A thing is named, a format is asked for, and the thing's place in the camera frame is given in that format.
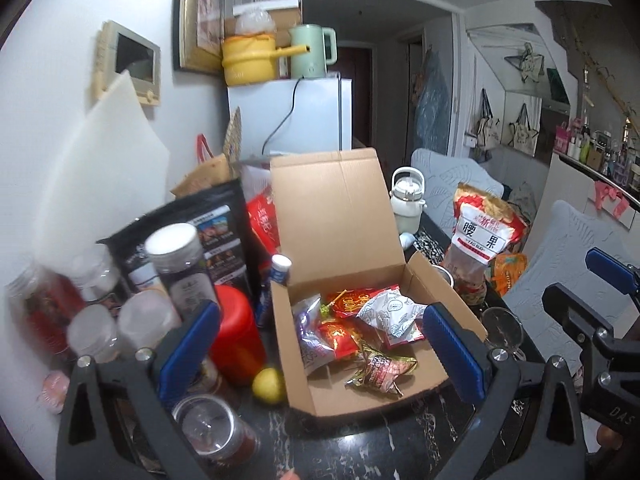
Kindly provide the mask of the white small kettle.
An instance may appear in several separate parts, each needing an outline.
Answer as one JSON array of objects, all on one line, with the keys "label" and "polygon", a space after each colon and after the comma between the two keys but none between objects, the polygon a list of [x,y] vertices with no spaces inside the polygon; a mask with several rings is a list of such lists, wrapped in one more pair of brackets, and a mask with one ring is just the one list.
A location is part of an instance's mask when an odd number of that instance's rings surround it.
[{"label": "white small kettle", "polygon": [[392,174],[390,206],[399,234],[416,234],[419,231],[425,206],[424,193],[425,179],[420,170],[399,167]]}]

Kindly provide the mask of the wall intercom panel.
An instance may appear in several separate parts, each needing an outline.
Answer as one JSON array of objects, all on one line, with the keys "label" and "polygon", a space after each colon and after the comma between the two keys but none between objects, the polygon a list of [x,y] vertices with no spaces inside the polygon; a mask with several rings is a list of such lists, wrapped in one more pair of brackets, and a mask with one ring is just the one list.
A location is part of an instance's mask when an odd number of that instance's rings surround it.
[{"label": "wall intercom panel", "polygon": [[160,47],[121,24],[104,22],[96,37],[94,98],[102,99],[117,77],[125,72],[142,105],[160,104]]}]

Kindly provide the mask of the purple silver snack packet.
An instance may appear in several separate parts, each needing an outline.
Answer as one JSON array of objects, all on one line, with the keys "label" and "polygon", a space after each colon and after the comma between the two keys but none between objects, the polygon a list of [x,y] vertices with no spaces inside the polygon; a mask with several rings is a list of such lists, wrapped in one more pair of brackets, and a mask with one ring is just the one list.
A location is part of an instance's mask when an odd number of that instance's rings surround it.
[{"label": "purple silver snack packet", "polygon": [[319,330],[321,296],[314,295],[299,301],[292,307],[292,315],[304,371],[309,376],[335,360],[335,351],[323,339]]}]

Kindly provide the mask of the clear glass cup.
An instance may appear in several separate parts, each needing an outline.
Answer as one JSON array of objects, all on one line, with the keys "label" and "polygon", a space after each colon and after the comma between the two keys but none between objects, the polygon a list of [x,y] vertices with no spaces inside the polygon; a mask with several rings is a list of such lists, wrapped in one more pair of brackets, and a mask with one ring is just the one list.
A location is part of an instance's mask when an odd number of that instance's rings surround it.
[{"label": "clear glass cup", "polygon": [[512,356],[522,356],[524,328],[520,320],[507,308],[490,307],[480,317],[487,330],[486,344],[490,348],[501,348]]}]

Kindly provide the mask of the light blue chair cover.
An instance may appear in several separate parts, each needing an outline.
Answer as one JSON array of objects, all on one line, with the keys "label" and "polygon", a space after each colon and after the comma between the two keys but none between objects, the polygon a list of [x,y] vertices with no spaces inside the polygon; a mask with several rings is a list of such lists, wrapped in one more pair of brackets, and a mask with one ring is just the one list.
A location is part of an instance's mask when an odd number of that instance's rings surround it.
[{"label": "light blue chair cover", "polygon": [[629,297],[587,269],[585,256],[593,247],[623,263],[639,263],[604,221],[558,200],[551,207],[550,226],[526,271],[503,297],[542,357],[562,356],[572,373],[580,367],[580,347],[544,312],[541,297],[547,286],[560,283],[574,292],[614,327],[616,336],[625,335],[638,318]]}]

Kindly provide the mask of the framed picture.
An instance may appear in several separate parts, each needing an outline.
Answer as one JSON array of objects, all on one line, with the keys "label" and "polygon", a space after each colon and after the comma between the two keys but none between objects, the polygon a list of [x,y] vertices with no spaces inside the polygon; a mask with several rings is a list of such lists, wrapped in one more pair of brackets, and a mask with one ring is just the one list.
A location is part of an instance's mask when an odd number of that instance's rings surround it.
[{"label": "framed picture", "polygon": [[225,17],[224,0],[174,0],[171,25],[174,70],[221,74]]}]

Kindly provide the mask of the red yellow snack packet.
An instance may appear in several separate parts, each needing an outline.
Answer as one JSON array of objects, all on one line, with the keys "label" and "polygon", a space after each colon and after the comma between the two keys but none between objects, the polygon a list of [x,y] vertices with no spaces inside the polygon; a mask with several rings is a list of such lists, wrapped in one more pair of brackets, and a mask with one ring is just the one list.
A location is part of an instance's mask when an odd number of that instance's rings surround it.
[{"label": "red yellow snack packet", "polygon": [[345,289],[329,294],[326,297],[326,305],[334,318],[353,318],[369,300],[382,292],[398,292],[398,290],[398,285],[383,288]]}]

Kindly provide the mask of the silver white snack pouch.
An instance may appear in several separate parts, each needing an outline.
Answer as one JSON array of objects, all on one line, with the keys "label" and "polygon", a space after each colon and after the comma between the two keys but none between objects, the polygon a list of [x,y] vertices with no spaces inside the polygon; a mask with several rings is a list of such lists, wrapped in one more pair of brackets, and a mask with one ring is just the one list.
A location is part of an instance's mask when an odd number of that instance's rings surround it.
[{"label": "silver white snack pouch", "polygon": [[425,339],[421,330],[425,308],[397,288],[389,288],[369,299],[356,318],[377,330],[385,347],[393,349]]}]

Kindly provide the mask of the open cardboard box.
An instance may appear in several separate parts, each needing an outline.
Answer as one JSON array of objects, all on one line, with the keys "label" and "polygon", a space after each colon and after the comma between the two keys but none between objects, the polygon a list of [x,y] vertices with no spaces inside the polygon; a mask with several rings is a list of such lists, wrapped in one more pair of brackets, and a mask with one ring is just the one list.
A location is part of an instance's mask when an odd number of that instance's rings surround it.
[{"label": "open cardboard box", "polygon": [[419,304],[440,302],[478,338],[485,327],[430,260],[404,255],[378,155],[361,150],[285,155],[270,164],[288,284],[271,287],[288,404],[316,417],[352,416],[393,404],[389,396],[346,386],[356,366],[333,363],[308,375],[293,304],[315,294],[399,285]]}]

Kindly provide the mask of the red candy packet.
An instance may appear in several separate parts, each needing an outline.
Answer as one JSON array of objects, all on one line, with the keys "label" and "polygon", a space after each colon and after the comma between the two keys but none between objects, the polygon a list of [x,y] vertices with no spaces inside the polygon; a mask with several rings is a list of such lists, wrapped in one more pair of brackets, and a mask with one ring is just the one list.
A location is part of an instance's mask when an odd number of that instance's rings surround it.
[{"label": "red candy packet", "polygon": [[360,351],[360,331],[349,320],[327,320],[319,325],[324,341],[333,350],[335,359],[353,358]]}]

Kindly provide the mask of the white lid labelled bottle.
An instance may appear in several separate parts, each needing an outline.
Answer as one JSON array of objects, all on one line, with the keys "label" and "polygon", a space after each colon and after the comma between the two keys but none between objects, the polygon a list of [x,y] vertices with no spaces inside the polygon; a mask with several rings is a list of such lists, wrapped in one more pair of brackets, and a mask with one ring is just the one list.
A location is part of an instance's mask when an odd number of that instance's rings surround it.
[{"label": "white lid labelled bottle", "polygon": [[204,301],[218,302],[195,226],[163,226],[146,239],[144,251],[183,318]]}]

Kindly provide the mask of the tall jar brown contents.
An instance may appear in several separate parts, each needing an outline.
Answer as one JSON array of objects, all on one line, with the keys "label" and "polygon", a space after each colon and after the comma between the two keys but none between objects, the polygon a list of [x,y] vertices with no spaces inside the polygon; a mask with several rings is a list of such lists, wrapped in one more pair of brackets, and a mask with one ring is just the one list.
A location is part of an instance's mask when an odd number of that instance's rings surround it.
[{"label": "tall jar brown contents", "polygon": [[102,304],[83,308],[67,326],[66,338],[78,358],[91,356],[97,363],[107,363],[122,353],[116,322]]}]

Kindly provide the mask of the yellow-green pear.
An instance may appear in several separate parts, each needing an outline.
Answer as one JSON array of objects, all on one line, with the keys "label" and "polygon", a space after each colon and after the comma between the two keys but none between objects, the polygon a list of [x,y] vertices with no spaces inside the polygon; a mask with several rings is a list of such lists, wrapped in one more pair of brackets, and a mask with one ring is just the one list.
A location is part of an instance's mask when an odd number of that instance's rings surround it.
[{"label": "yellow-green pear", "polygon": [[253,396],[263,404],[279,405],[286,401],[283,374],[275,367],[263,368],[252,382]]}]

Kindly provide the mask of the light green electric kettle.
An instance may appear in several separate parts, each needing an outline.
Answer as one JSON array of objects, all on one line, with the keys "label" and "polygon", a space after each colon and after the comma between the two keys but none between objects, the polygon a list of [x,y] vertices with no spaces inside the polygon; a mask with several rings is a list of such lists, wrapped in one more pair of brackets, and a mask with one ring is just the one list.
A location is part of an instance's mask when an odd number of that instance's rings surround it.
[{"label": "light green electric kettle", "polygon": [[293,79],[326,78],[328,67],[337,61],[336,32],[333,28],[300,24],[289,31],[291,46],[303,46],[307,51],[291,58]]}]

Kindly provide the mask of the red cylindrical canister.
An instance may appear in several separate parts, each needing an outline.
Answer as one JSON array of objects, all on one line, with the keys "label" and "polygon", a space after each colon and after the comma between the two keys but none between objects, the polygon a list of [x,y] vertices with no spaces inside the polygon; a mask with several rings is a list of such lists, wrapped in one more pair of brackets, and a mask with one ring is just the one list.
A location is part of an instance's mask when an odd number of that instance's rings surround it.
[{"label": "red cylindrical canister", "polygon": [[216,285],[222,321],[209,357],[231,385],[250,386],[267,361],[250,302],[239,289]]}]

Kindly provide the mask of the black printed pouch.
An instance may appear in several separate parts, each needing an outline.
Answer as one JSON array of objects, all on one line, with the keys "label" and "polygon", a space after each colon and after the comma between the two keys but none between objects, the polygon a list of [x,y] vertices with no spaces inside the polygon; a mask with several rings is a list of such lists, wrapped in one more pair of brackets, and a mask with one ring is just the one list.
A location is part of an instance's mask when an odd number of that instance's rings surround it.
[{"label": "black printed pouch", "polygon": [[140,274],[152,272],[144,242],[155,231],[174,223],[189,223],[198,230],[206,270],[214,284],[239,289],[250,302],[258,299],[262,287],[260,251],[239,179],[177,198],[100,240],[130,290],[141,290],[145,279]]}]

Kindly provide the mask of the yellow pot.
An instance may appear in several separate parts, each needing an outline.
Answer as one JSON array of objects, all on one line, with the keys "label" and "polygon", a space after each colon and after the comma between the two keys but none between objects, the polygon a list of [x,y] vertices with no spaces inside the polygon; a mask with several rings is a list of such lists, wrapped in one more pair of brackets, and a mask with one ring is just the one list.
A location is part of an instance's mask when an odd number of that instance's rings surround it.
[{"label": "yellow pot", "polygon": [[273,34],[232,36],[222,43],[222,68],[228,87],[262,84],[280,77],[280,58],[310,52],[306,44],[278,48]]}]

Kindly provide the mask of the dark green gold snack packet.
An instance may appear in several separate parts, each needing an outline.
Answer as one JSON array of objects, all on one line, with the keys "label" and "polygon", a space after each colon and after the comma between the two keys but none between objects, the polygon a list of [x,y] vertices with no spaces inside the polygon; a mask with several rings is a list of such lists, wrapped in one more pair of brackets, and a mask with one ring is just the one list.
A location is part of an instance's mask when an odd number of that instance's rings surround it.
[{"label": "dark green gold snack packet", "polygon": [[398,379],[412,374],[417,366],[418,360],[413,356],[392,356],[362,344],[359,366],[355,374],[346,380],[345,386],[399,399],[404,393],[397,385]]}]

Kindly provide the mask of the white mini fridge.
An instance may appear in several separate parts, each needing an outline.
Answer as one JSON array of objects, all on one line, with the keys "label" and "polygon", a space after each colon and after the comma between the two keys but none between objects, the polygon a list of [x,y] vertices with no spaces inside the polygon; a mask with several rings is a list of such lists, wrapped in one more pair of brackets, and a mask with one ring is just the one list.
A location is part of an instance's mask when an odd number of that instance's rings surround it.
[{"label": "white mini fridge", "polygon": [[352,82],[281,79],[228,89],[241,114],[242,159],[348,151],[352,148]]}]

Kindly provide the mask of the red gift bag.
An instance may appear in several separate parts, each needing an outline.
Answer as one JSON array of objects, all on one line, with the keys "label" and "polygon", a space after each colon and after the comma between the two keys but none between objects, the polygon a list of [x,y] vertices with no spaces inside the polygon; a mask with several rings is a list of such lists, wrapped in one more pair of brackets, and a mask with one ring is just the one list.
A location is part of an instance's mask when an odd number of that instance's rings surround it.
[{"label": "red gift bag", "polygon": [[246,204],[250,228],[269,255],[280,250],[276,207],[273,203],[272,189],[268,185]]}]

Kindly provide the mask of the tall jar red label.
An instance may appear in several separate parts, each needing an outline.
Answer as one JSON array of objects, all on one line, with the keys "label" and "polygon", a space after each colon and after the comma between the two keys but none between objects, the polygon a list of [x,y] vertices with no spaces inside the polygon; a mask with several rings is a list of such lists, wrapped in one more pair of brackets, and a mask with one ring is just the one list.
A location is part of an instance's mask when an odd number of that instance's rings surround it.
[{"label": "tall jar red label", "polygon": [[67,342],[67,326],[83,308],[98,302],[86,301],[69,278],[29,255],[14,261],[4,290],[12,318],[28,342],[64,361],[76,356]]}]

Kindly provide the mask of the large cashew nut bag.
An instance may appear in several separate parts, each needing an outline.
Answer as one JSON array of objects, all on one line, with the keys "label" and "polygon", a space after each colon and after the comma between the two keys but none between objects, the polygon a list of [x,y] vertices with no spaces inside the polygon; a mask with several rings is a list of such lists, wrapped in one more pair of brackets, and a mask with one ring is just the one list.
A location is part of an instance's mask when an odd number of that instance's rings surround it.
[{"label": "large cashew nut bag", "polygon": [[470,307],[485,300],[485,271],[527,233],[525,220],[501,198],[460,182],[454,192],[454,232],[442,267]]}]

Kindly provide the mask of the tall jar dark contents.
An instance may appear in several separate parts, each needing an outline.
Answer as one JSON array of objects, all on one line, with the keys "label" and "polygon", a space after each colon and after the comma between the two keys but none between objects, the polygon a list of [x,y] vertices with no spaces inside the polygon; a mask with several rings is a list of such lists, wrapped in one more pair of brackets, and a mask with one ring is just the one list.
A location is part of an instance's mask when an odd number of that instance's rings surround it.
[{"label": "tall jar dark contents", "polygon": [[157,289],[138,292],[120,308],[117,318],[119,335],[126,348],[136,352],[141,348],[155,349],[181,318],[169,297]]}]

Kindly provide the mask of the blue white tube bottle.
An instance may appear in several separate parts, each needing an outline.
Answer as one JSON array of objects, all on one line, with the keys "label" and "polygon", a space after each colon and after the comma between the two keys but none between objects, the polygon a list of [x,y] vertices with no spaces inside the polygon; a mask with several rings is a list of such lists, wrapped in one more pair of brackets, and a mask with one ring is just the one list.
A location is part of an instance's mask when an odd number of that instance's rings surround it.
[{"label": "blue white tube bottle", "polygon": [[285,286],[292,268],[292,261],[285,255],[275,254],[271,257],[268,276],[262,284],[262,290],[255,311],[255,321],[258,328],[269,327],[273,322],[272,285]]}]

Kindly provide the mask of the white foam board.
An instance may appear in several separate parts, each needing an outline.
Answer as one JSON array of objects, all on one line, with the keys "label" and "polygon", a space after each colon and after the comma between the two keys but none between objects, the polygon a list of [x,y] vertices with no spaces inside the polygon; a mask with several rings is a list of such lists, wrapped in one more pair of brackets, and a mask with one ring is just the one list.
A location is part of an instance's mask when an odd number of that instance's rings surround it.
[{"label": "white foam board", "polygon": [[35,224],[35,255],[61,271],[97,240],[163,205],[169,151],[128,73],[117,76],[56,164]]}]

